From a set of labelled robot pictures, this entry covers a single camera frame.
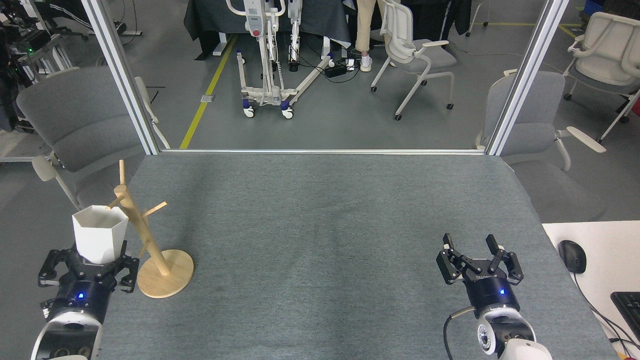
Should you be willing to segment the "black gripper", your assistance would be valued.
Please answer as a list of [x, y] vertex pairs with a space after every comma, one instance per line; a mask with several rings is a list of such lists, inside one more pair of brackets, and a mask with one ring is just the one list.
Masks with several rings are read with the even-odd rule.
[[[119, 289], [131, 294], [137, 283], [140, 260], [126, 255], [127, 243], [123, 241], [119, 256], [109, 264], [109, 271], [104, 267], [89, 265], [82, 269], [85, 274], [82, 279], [69, 271], [57, 281], [56, 266], [71, 259], [75, 248], [50, 250], [38, 275], [39, 287], [59, 286], [50, 308], [50, 319], [62, 313], [78, 312], [87, 313], [99, 322], [105, 321], [112, 292]], [[128, 274], [117, 280], [116, 276], [124, 269], [128, 270]]]
[[[487, 235], [487, 247], [493, 255], [487, 271], [491, 275], [478, 275], [469, 271], [471, 258], [454, 249], [450, 233], [445, 233], [442, 240], [443, 247], [436, 256], [438, 268], [448, 285], [452, 285], [462, 277], [470, 304], [474, 307], [474, 316], [479, 317], [482, 313], [495, 308], [512, 308], [517, 312], [521, 309], [511, 287], [511, 285], [517, 286], [524, 279], [520, 262], [514, 251], [505, 250], [498, 244], [493, 234]], [[501, 262], [506, 266], [506, 274], [499, 269]]]

